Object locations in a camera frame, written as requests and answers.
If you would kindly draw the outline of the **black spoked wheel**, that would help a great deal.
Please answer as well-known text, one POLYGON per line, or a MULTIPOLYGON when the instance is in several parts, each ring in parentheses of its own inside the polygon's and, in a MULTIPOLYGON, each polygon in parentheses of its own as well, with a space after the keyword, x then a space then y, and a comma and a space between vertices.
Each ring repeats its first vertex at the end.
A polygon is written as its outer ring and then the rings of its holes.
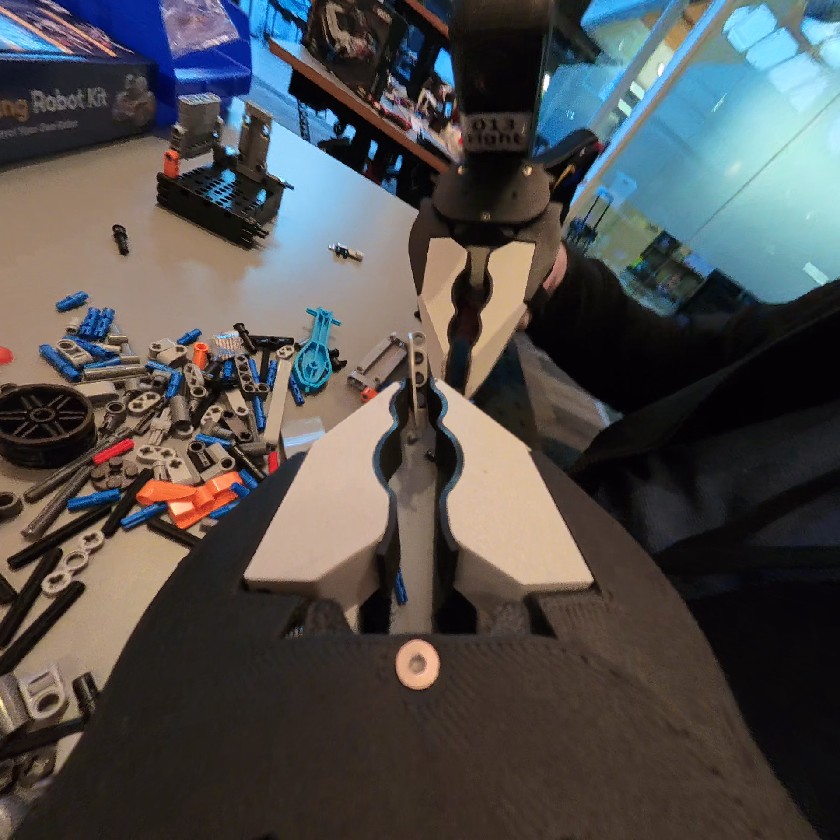
POLYGON ((57 469, 98 441, 93 406, 68 385, 5 386, 1 394, 1 456, 14 466, 57 469))

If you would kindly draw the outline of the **person's right forearm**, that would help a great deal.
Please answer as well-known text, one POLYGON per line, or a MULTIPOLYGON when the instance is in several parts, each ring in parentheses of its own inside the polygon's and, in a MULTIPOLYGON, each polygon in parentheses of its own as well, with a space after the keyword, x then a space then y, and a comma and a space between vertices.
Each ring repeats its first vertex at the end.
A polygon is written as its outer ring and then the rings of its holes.
POLYGON ((601 261, 561 250, 563 278, 540 290, 531 341, 623 415, 575 469, 838 400, 838 281, 729 316, 663 318, 601 261))

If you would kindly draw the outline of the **grey building beam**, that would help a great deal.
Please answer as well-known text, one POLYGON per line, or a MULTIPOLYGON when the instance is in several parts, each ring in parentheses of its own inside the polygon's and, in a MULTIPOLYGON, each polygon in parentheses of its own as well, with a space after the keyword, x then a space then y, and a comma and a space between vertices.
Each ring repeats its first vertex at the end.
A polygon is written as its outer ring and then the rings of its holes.
POLYGON ((434 435, 430 431, 427 408, 429 366, 426 335, 421 330, 408 334, 407 420, 402 432, 404 453, 418 453, 429 462, 435 460, 434 435))

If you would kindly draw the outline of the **clear plastic bag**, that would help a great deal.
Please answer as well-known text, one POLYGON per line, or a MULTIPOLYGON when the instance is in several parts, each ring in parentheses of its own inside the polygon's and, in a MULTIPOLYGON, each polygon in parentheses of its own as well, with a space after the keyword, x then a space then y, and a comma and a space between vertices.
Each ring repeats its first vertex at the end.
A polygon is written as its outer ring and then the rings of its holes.
POLYGON ((159 8, 174 58, 239 40, 237 27, 221 1, 160 1, 159 8))

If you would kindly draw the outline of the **dark printed box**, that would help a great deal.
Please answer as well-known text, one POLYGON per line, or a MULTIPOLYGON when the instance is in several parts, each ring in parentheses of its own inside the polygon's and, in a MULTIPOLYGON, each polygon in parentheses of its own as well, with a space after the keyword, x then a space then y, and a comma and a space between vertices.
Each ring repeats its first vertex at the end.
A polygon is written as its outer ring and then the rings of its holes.
POLYGON ((328 64, 373 67, 393 59, 407 30, 390 2, 314 1, 302 43, 328 64))

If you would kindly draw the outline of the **pile of building kit parts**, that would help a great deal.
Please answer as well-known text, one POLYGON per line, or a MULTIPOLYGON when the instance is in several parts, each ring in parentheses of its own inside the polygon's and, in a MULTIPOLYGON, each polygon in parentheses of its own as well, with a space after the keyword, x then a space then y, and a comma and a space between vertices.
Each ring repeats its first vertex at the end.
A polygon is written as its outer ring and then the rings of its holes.
POLYGON ((253 363, 242 354, 212 361, 210 379, 188 361, 186 373, 166 370, 153 359, 151 382, 125 396, 135 427, 112 429, 92 450, 113 449, 100 464, 92 455, 70 464, 54 487, 58 507, 51 523, 20 535, 18 562, 27 576, 43 557, 56 554, 49 573, 59 591, 33 591, 34 605, 60 600, 40 619, 46 605, 21 612, 9 642, 2 645, 2 790, 16 774, 6 770, 30 753, 53 755, 62 739, 93 724, 97 747, 89 771, 78 773, 98 789, 115 789, 122 799, 131 785, 150 790, 184 787, 203 798, 211 791, 236 795, 271 781, 282 770, 324 748, 344 755, 344 732, 353 724, 366 739, 375 734, 371 679, 373 654, 383 653, 372 636, 346 629, 328 633, 303 626, 310 606, 331 615, 333 601, 252 591, 245 583, 249 565, 304 455, 269 478, 264 448, 254 449, 254 412, 270 393, 253 382, 253 363), (238 501, 182 531, 162 502, 144 507, 135 497, 149 480, 189 487, 236 471, 238 501), (148 565, 163 549, 163 533, 188 550, 147 609, 121 664, 96 693, 91 675, 70 687, 59 668, 45 658, 38 672, 15 673, 51 628, 82 597, 75 580, 85 573, 88 555, 105 552, 116 565, 107 569, 109 595, 117 583, 148 565))

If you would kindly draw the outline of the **person's dark clothing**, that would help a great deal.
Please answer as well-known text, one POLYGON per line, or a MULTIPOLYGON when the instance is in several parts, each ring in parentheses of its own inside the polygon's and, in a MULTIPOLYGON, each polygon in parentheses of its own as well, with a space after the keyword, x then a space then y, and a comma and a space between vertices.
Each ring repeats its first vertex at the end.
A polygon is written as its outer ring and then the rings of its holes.
POLYGON ((838 838, 838 400, 578 482, 666 572, 821 838, 838 838))

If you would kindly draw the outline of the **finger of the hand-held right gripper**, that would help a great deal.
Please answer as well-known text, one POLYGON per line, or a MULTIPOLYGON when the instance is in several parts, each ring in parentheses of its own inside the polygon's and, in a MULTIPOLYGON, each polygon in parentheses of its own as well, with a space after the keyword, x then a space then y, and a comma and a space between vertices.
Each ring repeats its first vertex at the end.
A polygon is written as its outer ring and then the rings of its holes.
POLYGON ((417 303, 426 353, 435 378, 475 388, 476 289, 469 252, 451 238, 431 238, 417 303))
POLYGON ((478 309, 478 334, 471 342, 464 395, 473 397, 507 346, 530 300, 550 274, 560 235, 539 242, 511 241, 489 252, 489 295, 478 309))

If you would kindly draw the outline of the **cyan frame piece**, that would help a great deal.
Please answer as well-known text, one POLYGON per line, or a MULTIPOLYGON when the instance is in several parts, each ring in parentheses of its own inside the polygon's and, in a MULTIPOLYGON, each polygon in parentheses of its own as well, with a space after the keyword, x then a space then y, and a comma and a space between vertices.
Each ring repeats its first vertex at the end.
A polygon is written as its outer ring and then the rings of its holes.
POLYGON ((342 368, 338 352, 329 346, 332 327, 341 321, 322 307, 307 308, 306 313, 312 318, 311 330, 291 363, 288 383, 296 407, 302 407, 307 396, 321 393, 333 372, 342 368))

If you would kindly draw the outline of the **blue plastic bin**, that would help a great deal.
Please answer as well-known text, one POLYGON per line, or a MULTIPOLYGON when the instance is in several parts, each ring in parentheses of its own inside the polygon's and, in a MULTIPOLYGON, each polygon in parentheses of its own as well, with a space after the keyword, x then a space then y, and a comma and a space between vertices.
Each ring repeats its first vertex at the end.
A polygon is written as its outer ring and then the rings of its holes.
POLYGON ((179 57, 172 54, 159 2, 61 1, 59 4, 122 46, 156 62, 156 123, 161 128, 176 121, 180 96, 210 92, 229 101, 250 91, 249 21, 236 3, 222 2, 236 27, 236 40, 179 57))

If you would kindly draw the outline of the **black office chair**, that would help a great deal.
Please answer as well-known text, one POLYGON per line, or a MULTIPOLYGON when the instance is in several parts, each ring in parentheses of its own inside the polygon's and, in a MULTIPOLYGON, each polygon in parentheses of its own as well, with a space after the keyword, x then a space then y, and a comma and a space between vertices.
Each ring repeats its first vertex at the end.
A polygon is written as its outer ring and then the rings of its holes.
MULTIPOLYGON (((560 222, 565 224, 570 214, 574 196, 583 184, 594 163, 609 147, 609 141, 600 140, 589 129, 577 129, 570 133, 555 150, 557 154, 546 165, 546 172, 551 180, 551 198, 561 205, 560 222)), ((586 251, 595 242, 597 228, 606 214, 610 201, 596 197, 582 217, 575 217, 569 222, 566 241, 586 251), (598 202, 604 202, 601 215, 590 224, 590 216, 598 202)))

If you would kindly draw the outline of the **orange wedge piece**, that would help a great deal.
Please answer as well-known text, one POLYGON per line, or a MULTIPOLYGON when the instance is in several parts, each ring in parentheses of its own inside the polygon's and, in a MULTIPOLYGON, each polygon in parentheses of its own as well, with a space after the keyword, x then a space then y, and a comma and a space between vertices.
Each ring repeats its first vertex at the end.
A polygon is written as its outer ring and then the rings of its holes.
POLYGON ((151 479, 141 487, 135 500, 144 507, 164 503, 171 523, 185 531, 220 508, 236 503, 238 494, 232 488, 240 483, 236 471, 224 473, 201 486, 151 479))

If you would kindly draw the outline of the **background wooden desk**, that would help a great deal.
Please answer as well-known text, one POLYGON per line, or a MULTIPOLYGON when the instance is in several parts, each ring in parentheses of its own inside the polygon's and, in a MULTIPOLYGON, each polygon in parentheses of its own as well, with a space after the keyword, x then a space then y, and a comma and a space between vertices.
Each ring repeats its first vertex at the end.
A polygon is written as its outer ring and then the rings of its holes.
POLYGON ((390 2, 408 23, 393 59, 371 66, 328 64, 303 45, 267 37, 272 55, 291 69, 290 94, 315 112, 331 112, 335 137, 321 151, 380 185, 396 171, 396 194, 424 196, 453 162, 443 124, 452 99, 434 63, 447 47, 448 30, 419 2, 390 2))

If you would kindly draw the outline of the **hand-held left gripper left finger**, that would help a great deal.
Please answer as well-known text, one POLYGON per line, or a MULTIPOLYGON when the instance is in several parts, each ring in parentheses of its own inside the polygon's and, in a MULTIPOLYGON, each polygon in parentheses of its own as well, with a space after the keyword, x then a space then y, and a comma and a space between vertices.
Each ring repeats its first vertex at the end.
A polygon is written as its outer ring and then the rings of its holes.
POLYGON ((390 631, 401 545, 389 481, 410 394, 388 385, 310 447, 245 570, 250 590, 358 607, 361 631, 390 631))

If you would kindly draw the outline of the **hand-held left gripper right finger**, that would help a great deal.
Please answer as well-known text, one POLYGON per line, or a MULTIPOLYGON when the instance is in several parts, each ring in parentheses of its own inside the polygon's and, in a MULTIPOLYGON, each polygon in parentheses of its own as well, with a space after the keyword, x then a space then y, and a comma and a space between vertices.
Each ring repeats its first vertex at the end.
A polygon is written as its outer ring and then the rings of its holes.
POLYGON ((472 634, 498 607, 586 592, 594 575, 532 449, 453 386, 433 381, 434 626, 472 634))

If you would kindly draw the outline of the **robot kit box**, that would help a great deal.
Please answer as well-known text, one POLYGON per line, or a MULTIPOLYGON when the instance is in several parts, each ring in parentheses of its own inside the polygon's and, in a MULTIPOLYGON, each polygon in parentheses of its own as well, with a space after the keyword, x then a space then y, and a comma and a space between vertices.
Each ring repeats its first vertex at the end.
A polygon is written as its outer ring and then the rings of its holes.
POLYGON ((141 135, 155 126, 159 69, 126 59, 2 54, 1 164, 141 135))

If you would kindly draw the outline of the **person's right hand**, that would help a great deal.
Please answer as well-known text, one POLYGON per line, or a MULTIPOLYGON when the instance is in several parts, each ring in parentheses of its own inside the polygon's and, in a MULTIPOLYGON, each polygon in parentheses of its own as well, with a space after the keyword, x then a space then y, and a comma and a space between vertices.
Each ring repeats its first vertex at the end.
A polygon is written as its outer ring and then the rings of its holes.
POLYGON ((548 299, 551 299, 560 288, 570 269, 570 251, 565 242, 560 243, 558 253, 554 259, 552 269, 542 283, 542 289, 548 299))

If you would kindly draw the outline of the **black base plate assembly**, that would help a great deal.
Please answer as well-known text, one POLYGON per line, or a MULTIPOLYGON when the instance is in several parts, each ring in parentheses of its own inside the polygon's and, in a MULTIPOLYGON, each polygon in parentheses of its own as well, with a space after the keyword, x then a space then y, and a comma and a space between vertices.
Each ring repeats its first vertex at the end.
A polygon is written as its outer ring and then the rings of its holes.
POLYGON ((232 148, 224 143, 218 95, 179 97, 177 111, 163 170, 156 176, 158 206, 252 249, 268 237, 283 196, 295 188, 268 170, 272 116, 246 101, 238 147, 232 148))

